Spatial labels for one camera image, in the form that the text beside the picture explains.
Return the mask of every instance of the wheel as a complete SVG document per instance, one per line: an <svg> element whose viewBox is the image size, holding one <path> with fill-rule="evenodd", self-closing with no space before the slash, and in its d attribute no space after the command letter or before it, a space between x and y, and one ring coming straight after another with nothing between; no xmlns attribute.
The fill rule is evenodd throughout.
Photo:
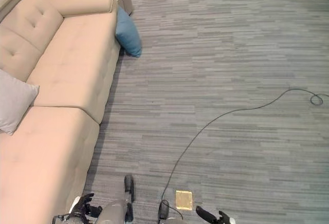
<svg viewBox="0 0 329 224"><path fill-rule="evenodd" d="M134 220L133 205L129 202L127 203L127 213L125 214L124 221L132 222Z"/></svg>
<svg viewBox="0 0 329 224"><path fill-rule="evenodd" d="M162 200L159 206L158 217L160 220L166 220L169 216L169 203L167 200Z"/></svg>
<svg viewBox="0 0 329 224"><path fill-rule="evenodd" d="M124 191L129 192L131 195L132 202L135 201L135 186L134 186L134 178L131 174L127 174L124 177Z"/></svg>

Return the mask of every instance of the throw pillow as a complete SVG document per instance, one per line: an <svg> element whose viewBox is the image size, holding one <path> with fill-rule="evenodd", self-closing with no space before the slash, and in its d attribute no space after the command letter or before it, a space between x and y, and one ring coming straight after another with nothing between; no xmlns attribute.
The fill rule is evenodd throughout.
<svg viewBox="0 0 329 224"><path fill-rule="evenodd" d="M0 69L0 129L13 134L39 87L18 80Z"/></svg>
<svg viewBox="0 0 329 224"><path fill-rule="evenodd" d="M140 57L142 45L134 21L118 6L118 19L115 36L127 53Z"/></svg>

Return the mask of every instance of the gray pillow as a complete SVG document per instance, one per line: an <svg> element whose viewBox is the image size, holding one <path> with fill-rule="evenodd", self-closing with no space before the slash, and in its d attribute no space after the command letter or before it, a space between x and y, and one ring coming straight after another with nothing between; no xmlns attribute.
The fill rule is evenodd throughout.
<svg viewBox="0 0 329 224"><path fill-rule="evenodd" d="M24 83L0 69L0 129L12 135L38 93L39 86Z"/></svg>

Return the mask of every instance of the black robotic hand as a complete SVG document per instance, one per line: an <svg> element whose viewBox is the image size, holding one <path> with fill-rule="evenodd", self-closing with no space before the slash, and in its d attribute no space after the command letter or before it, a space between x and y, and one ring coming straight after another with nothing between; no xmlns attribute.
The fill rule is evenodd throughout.
<svg viewBox="0 0 329 224"><path fill-rule="evenodd" d="M91 223L90 220L87 219L85 214L89 211L90 206L87 203L92 200L93 196L93 193L89 193L87 195L82 196L77 202L77 204L73 207L71 213L67 216L66 219L70 219L71 217L79 217L83 224Z"/></svg>
<svg viewBox="0 0 329 224"><path fill-rule="evenodd" d="M223 211L219 211L221 215L219 219L217 219L216 216L210 214L208 211L204 210L200 206L197 206L195 211L203 220L209 222L210 224L235 224L235 220L233 218L230 218Z"/></svg>

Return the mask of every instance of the sofa seat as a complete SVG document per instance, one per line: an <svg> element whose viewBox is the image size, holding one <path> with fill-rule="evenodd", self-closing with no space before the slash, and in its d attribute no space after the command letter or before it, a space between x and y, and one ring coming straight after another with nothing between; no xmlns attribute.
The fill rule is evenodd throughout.
<svg viewBox="0 0 329 224"><path fill-rule="evenodd" d="M99 125L79 108L32 107L0 134L0 223L51 223L81 195Z"/></svg>
<svg viewBox="0 0 329 224"><path fill-rule="evenodd" d="M120 51L116 16L64 19L27 80L40 86L34 106L78 107L102 121Z"/></svg>

